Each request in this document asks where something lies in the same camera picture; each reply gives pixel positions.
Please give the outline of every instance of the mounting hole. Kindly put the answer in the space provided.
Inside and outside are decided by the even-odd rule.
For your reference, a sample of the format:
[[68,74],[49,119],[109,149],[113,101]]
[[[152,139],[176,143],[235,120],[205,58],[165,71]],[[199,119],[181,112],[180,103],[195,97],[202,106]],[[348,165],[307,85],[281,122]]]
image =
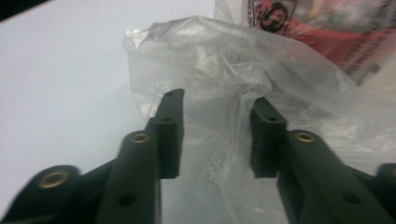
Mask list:
[[351,192],[343,192],[342,194],[344,201],[355,205],[361,204],[361,199]]
[[69,176],[69,173],[65,171],[53,172],[41,178],[41,180],[38,182],[38,186],[42,189],[55,188],[66,182]]
[[144,143],[149,140],[149,135],[145,133],[139,133],[131,138],[134,143]]
[[277,119],[276,119],[276,118],[268,118],[268,120],[269,120],[269,121],[271,121],[271,122],[275,122],[275,121],[277,121]]
[[309,133],[297,133],[296,138],[302,142],[315,142],[315,137]]
[[125,193],[122,196],[120,196],[119,203],[122,206],[129,206],[133,204],[135,201],[135,197],[133,194]]

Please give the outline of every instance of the plastic bag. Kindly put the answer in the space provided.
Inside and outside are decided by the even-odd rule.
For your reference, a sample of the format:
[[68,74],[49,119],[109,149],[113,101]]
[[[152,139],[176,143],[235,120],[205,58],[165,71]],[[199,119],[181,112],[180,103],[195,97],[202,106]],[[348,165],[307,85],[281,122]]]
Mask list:
[[[124,47],[145,118],[165,92],[186,90],[181,175],[170,182],[175,190],[188,186],[194,197],[166,205],[164,223],[179,221],[170,210],[182,216],[197,202],[223,220],[205,223],[287,223],[276,181],[254,179],[249,166],[248,116],[262,96],[289,121],[289,130],[321,135],[347,165],[373,174],[380,163],[396,161],[396,106],[360,93],[334,64],[298,41],[193,17],[128,29]],[[188,222],[203,223],[196,218],[208,216]]]
[[395,50],[394,0],[217,0],[215,18],[299,40],[357,83]]

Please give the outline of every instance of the white table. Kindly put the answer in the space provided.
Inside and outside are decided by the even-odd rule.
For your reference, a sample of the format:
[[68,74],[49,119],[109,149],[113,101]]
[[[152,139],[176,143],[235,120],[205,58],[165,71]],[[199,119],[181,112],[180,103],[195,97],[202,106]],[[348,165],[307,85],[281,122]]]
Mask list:
[[0,22],[0,216],[39,171],[86,173],[144,129],[129,87],[126,27],[194,15],[213,0],[57,0]]

